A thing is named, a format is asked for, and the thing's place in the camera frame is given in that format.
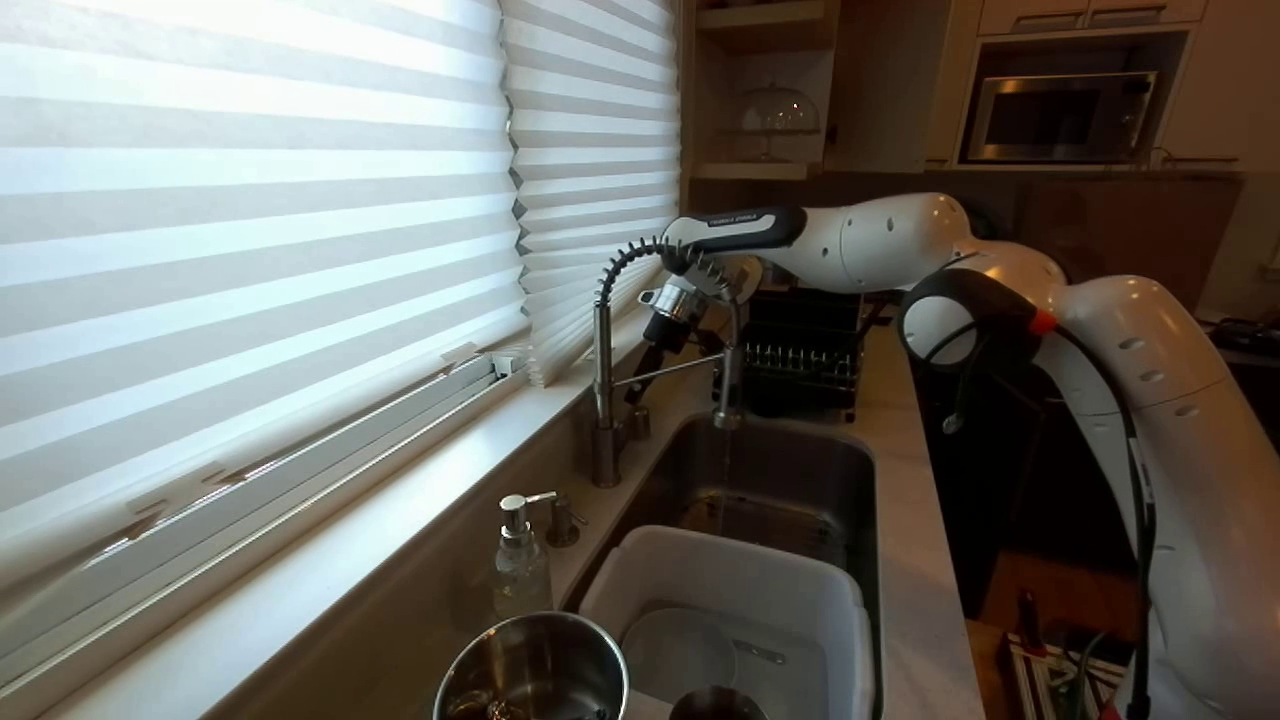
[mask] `kitchen counter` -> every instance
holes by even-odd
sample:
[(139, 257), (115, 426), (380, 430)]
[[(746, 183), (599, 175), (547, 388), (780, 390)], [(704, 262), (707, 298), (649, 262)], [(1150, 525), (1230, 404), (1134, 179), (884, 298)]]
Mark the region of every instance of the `kitchen counter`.
[[(490, 606), (498, 501), (528, 486), (574, 497), (582, 539), (547, 550), (566, 605), (588, 584), (669, 436), (704, 413), (704, 394), (700, 373), (653, 388), (653, 430), (626, 447), (617, 486), (583, 480), (588, 404), (578, 404), (220, 710), (424, 714), (447, 661), (490, 622), (480, 606)], [(878, 454), (882, 706), (892, 720), (985, 714), (911, 373), (889, 329), (873, 329), (864, 339), (858, 419), (841, 426)]]

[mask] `white window blind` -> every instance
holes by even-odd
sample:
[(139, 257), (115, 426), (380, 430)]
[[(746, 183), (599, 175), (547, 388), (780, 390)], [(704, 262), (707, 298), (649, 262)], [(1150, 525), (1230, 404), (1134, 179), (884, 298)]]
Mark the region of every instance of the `white window blind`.
[[(665, 0), (504, 0), (528, 367), (591, 335), (607, 257), (679, 204), (675, 26)], [(644, 281), (626, 272), (614, 298)]]
[(0, 4), (0, 605), (526, 329), (485, 0)]

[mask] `soap dispenser pump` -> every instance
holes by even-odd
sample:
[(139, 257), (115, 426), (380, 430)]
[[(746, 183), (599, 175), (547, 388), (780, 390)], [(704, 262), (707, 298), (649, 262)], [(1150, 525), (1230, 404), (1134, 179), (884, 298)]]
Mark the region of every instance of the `soap dispenser pump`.
[(546, 557), (546, 539), (537, 534), (528, 518), (528, 505), (557, 501), (557, 491), (537, 491), (537, 497), (504, 497), (501, 501), (501, 527), (498, 527), (498, 557), (491, 557), (491, 611), (522, 615), (522, 611), (542, 611), (551, 606), (551, 569)]

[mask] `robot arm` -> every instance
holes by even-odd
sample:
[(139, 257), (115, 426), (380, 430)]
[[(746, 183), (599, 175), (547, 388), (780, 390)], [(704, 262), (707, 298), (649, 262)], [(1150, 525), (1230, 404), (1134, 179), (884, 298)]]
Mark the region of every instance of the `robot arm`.
[(953, 195), (675, 218), (695, 251), (752, 251), (805, 287), (908, 290), (900, 339), (966, 362), (1009, 339), (1052, 377), (1150, 559), (1152, 714), (1272, 714), (1280, 706), (1280, 461), (1230, 362), (1158, 281), (1069, 282), (1025, 248), (977, 238)]

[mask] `faucet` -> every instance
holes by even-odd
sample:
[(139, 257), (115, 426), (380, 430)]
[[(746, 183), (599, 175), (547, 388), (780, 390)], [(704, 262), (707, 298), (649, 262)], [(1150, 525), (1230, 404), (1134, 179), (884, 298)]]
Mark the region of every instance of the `faucet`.
[(649, 290), (649, 304), (658, 315), (700, 315), (700, 298), (713, 294), (729, 307), (729, 344), (713, 354), (700, 358), (679, 358), (669, 367), (653, 367), (653, 373), (634, 373), (634, 377), (614, 377), (614, 307), (607, 307), (607, 290), (614, 281), (622, 276), (626, 262), (634, 262), (638, 257), (661, 251), (669, 260), (669, 248), (661, 238), (642, 238), (628, 245), (604, 272), (599, 294), (598, 294), (598, 377), (591, 377), (591, 404), (598, 404), (598, 426), (591, 426), (591, 484), (617, 484), (617, 461), (622, 461), (622, 436), (626, 422), (617, 419), (617, 388), (622, 383), (638, 383), (638, 378), (658, 378), (658, 377), (672, 377), (685, 367), (700, 367), (700, 362), (721, 362), (721, 398), (716, 398), (716, 426), (725, 426), (732, 419), (732, 388), (735, 388), (735, 344), (740, 344), (740, 298), (729, 290), (729, 282), (700, 266), (700, 282), (685, 281), (685, 272), (694, 272), (694, 262), (685, 260), (685, 272), (675, 272), (665, 290)]

